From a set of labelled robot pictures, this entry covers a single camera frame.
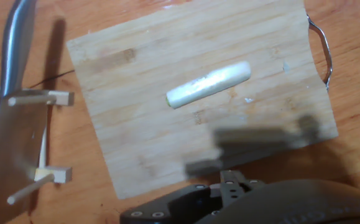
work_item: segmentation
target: wood grain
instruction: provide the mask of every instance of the wood grain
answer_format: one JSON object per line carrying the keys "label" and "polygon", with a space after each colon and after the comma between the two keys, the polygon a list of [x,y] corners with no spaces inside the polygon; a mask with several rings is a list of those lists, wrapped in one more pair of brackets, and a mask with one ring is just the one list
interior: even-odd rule
{"label": "wood grain", "polygon": [[[102,1],[41,0],[37,14],[32,52],[39,52],[27,69],[24,83],[30,87],[44,78],[48,39],[55,19],[67,21],[66,39],[114,26],[151,12],[162,10],[173,1]],[[339,137],[297,151],[261,159],[241,167],[243,173],[267,183],[285,179],[319,178],[345,182],[360,188],[360,1],[306,0],[307,12],[327,34],[335,71],[330,100],[338,125]],[[10,1],[0,0],[1,38]],[[310,45],[319,74],[326,73],[325,56],[318,36],[310,31]],[[60,64],[73,69],[68,53]],[[49,164],[72,166],[73,182],[59,187],[46,186],[39,192],[35,210],[13,223],[118,223],[119,212],[153,200],[187,185],[182,182],[127,200],[114,194],[108,169],[104,164],[90,116],[74,73],[60,77],[45,88],[74,91],[75,106],[54,108],[49,142]],[[192,182],[217,182],[218,175]]]}
{"label": "wood grain", "polygon": [[[67,45],[119,198],[338,135],[303,1],[198,0]],[[172,88],[245,60],[247,82],[167,106]]]}

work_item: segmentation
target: wooden cutting board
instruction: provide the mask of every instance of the wooden cutting board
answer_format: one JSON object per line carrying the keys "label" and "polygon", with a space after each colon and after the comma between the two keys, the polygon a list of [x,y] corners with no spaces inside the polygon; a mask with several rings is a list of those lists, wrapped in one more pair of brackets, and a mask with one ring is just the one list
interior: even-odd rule
{"label": "wooden cutting board", "polygon": [[[119,198],[338,135],[303,0],[194,0],[67,46]],[[250,80],[166,104],[172,88],[244,60]]]}

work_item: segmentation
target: wooden table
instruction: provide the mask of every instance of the wooden table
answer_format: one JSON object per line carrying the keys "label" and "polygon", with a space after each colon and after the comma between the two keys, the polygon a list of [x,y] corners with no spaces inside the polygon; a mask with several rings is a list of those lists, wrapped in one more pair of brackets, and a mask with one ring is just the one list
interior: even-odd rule
{"label": "wooden table", "polygon": [[[24,77],[25,87],[74,91],[75,106],[54,107],[49,159],[52,166],[72,166],[73,181],[46,185],[35,208],[13,223],[118,223],[120,212],[187,183],[119,201],[99,148],[65,42],[187,0],[39,0],[35,34]],[[13,0],[0,0],[2,31]],[[327,34],[334,74],[330,99],[339,137],[237,167],[246,177],[271,183],[287,179],[330,179],[360,188],[360,1],[307,0],[307,12]],[[320,39],[310,31],[316,67],[326,61]],[[191,182],[213,183],[218,175]]]}

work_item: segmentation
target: bolt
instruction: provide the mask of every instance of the bolt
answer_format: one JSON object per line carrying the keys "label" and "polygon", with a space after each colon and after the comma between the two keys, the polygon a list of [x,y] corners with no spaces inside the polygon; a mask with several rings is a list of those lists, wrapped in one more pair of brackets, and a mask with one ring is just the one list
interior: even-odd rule
{"label": "bolt", "polygon": [[155,212],[152,214],[152,217],[163,217],[165,214],[163,212]]}
{"label": "bolt", "polygon": [[138,216],[141,216],[141,215],[142,215],[142,212],[140,212],[140,211],[132,212],[132,213],[131,213],[131,216],[132,216],[132,217],[138,217]]}

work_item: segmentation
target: wooden dowel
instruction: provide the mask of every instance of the wooden dowel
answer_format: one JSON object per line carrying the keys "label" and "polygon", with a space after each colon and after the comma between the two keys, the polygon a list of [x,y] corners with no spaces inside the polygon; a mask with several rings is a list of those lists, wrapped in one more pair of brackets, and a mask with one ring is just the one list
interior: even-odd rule
{"label": "wooden dowel", "polygon": [[40,95],[40,96],[17,96],[11,97],[8,99],[9,106],[15,105],[26,105],[31,103],[46,103],[46,104],[53,104],[57,100],[57,97],[54,95]]}
{"label": "wooden dowel", "polygon": [[24,189],[19,190],[15,194],[11,195],[7,199],[7,203],[10,205],[14,205],[17,201],[25,198],[26,196],[30,195],[33,191],[41,188],[48,182],[54,181],[54,174],[46,175],[45,177],[41,178],[40,180],[30,184],[29,186],[25,187]]}
{"label": "wooden dowel", "polygon": [[73,92],[55,90],[44,90],[44,92],[46,92],[46,95],[53,95],[56,97],[56,101],[53,102],[55,105],[73,106],[75,102],[75,94]]}

